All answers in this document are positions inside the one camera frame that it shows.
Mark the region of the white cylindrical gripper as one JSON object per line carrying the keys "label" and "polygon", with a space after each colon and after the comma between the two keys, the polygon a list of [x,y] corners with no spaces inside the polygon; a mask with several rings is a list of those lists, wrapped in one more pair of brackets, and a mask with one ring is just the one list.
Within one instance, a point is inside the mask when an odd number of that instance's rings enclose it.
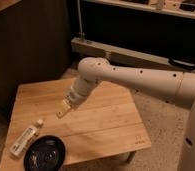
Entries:
{"label": "white cylindrical gripper", "polygon": [[77,108],[84,103],[98,85],[98,81],[88,81],[78,77],[71,85],[65,98],[60,102],[61,110],[56,113],[56,116],[62,118],[71,110],[71,107]]}

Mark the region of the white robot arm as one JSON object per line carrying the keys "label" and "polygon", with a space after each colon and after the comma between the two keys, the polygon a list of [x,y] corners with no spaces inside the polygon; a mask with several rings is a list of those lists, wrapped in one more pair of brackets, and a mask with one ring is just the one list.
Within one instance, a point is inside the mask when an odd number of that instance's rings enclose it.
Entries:
{"label": "white robot arm", "polygon": [[102,82],[136,89],[189,110],[178,171],[195,171],[195,73],[120,67],[105,58],[86,57],[78,77],[61,101],[59,118],[78,108]]}

